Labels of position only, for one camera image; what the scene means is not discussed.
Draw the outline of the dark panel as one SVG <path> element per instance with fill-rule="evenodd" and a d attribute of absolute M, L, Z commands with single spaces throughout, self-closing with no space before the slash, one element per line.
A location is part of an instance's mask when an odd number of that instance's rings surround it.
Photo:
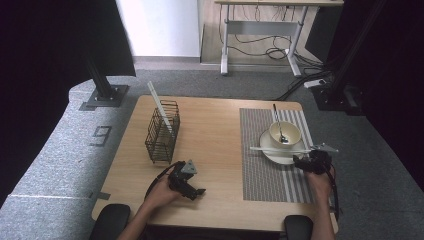
<path fill-rule="evenodd" d="M 328 61 L 342 9 L 342 6 L 319 7 L 312 23 L 305 48 L 323 63 Z"/>

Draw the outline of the black metal stand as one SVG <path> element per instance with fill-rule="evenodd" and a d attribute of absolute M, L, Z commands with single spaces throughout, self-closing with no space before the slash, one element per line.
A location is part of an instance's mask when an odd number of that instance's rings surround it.
<path fill-rule="evenodd" d="M 88 101 L 81 105 L 80 110 L 94 111 L 98 107 L 120 107 L 129 86 L 111 85 L 107 77 L 98 70 L 91 57 L 87 57 L 86 66 L 94 81 L 95 90 L 92 92 Z"/>
<path fill-rule="evenodd" d="M 362 92 L 358 87 L 349 84 L 348 71 L 353 67 L 353 62 L 372 29 L 374 23 L 387 0 L 372 0 L 367 17 L 359 28 L 352 43 L 335 58 L 339 67 L 332 75 L 332 82 L 326 87 L 314 87 L 312 93 L 321 111 L 343 111 L 348 115 L 362 116 Z"/>

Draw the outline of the cream saucer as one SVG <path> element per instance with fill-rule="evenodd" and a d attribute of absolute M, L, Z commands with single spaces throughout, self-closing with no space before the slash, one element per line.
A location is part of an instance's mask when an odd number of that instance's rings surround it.
<path fill-rule="evenodd" d="M 260 136 L 259 144 L 260 144 L 260 147 L 262 148 L 273 148 L 272 137 L 268 131 L 265 131 L 262 133 L 262 135 Z M 289 147 L 289 150 L 305 150 L 303 140 L 300 140 L 295 145 Z M 292 158 L 293 155 L 297 155 L 299 157 L 302 156 L 302 154 L 267 154 L 267 153 L 264 153 L 264 155 L 271 161 L 278 164 L 283 164 L 283 165 L 293 164 L 294 163 Z"/>

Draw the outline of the person's right hand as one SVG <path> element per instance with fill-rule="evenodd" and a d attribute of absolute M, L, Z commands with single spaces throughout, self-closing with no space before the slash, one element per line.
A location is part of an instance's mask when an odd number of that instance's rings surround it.
<path fill-rule="evenodd" d="M 317 204 L 328 204 L 330 194 L 332 192 L 332 184 L 330 178 L 333 176 L 334 169 L 331 168 L 329 174 L 323 173 L 317 175 L 315 173 L 306 172 L 309 185 L 314 193 L 315 202 Z"/>

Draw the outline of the white power strip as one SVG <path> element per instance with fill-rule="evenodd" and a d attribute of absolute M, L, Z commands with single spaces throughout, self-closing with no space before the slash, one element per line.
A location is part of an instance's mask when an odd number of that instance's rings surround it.
<path fill-rule="evenodd" d="M 309 89 L 309 88 L 312 88 L 312 87 L 323 86 L 326 83 L 327 82 L 324 79 L 317 79 L 317 80 L 306 81 L 306 82 L 304 82 L 303 86 L 305 88 Z"/>

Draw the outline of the striped grey placemat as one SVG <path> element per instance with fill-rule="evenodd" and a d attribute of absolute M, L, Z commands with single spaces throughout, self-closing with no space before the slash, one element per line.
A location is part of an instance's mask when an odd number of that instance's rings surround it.
<path fill-rule="evenodd" d="M 263 132 L 276 121 L 270 109 L 241 108 L 241 150 L 243 199 L 248 201 L 312 203 L 313 193 L 304 172 L 291 165 L 278 164 L 268 159 L 260 147 Z"/>

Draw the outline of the cream cup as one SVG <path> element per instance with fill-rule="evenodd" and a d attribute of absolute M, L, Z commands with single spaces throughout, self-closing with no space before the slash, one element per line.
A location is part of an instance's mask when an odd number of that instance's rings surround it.
<path fill-rule="evenodd" d="M 282 132 L 284 136 L 288 139 L 288 144 L 282 144 L 280 139 L 280 134 L 278 130 L 277 122 L 274 122 L 269 127 L 269 134 L 272 137 L 273 146 L 282 149 L 289 149 L 289 147 L 295 145 L 301 140 L 301 133 L 299 128 L 287 121 L 281 121 Z"/>

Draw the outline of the metal spoon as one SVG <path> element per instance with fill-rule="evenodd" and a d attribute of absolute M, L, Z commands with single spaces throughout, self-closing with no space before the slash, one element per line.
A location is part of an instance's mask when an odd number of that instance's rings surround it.
<path fill-rule="evenodd" d="M 277 107 L 275 104 L 273 104 L 273 112 L 274 112 L 274 116 L 276 118 L 277 121 L 277 125 L 278 125 L 278 130 L 279 130 L 279 134 L 280 134 L 280 139 L 279 141 L 282 144 L 288 144 L 288 139 L 284 136 L 283 132 L 282 132 L 282 127 L 281 127 L 281 121 L 280 121 L 280 117 L 277 111 Z"/>

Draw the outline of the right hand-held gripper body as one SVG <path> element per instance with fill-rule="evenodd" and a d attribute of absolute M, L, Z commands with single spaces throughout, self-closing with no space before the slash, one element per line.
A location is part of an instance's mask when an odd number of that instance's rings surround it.
<path fill-rule="evenodd" d="M 306 172 L 312 172 L 317 175 L 328 172 L 332 165 L 332 157 L 330 154 L 338 152 L 338 149 L 335 149 L 325 143 L 313 145 L 311 147 L 311 152 L 306 157 L 307 163 L 311 166 L 311 171 Z"/>

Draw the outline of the black curtain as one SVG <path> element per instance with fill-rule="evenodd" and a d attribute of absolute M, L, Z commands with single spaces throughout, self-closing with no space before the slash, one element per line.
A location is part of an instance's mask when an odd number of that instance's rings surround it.
<path fill-rule="evenodd" d="M 0 0 L 0 207 L 91 78 L 133 76 L 117 0 Z"/>
<path fill-rule="evenodd" d="M 344 0 L 337 40 L 353 52 L 342 78 L 424 191 L 424 0 Z"/>

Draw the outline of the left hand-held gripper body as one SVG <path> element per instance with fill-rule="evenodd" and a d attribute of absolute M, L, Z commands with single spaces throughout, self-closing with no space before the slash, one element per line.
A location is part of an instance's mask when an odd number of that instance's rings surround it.
<path fill-rule="evenodd" d="M 196 173 L 192 160 L 176 162 L 168 176 L 170 189 L 179 192 L 182 196 L 197 196 L 197 190 L 188 183 L 188 180 Z"/>

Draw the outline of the dark wire basket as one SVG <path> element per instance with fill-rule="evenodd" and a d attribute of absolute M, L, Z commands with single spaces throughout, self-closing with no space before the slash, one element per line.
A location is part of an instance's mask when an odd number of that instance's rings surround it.
<path fill-rule="evenodd" d="M 145 146 L 153 163 L 171 163 L 180 127 L 179 106 L 176 101 L 162 100 L 165 116 L 155 108 L 151 117 Z"/>

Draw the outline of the person's left hand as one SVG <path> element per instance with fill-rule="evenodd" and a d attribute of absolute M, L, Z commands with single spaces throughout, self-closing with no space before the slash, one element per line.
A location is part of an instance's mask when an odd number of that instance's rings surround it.
<path fill-rule="evenodd" d="M 148 210 L 166 206 L 180 197 L 180 194 L 169 187 L 167 176 L 160 178 L 146 197 L 143 207 Z"/>

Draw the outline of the white frame desk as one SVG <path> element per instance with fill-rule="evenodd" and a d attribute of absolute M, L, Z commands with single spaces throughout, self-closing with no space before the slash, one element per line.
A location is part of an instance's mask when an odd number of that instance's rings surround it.
<path fill-rule="evenodd" d="M 295 50 L 302 32 L 305 18 L 310 7 L 341 7 L 343 0 L 214 0 L 216 4 L 226 7 L 224 18 L 223 46 L 221 50 L 220 72 L 223 76 L 229 73 L 228 36 L 232 35 L 259 35 L 259 36 L 286 36 L 291 38 L 288 49 L 285 49 L 286 59 L 295 77 L 301 72 L 295 58 Z M 262 20 L 231 20 L 231 6 L 293 6 L 301 8 L 300 19 L 297 21 L 262 21 Z"/>

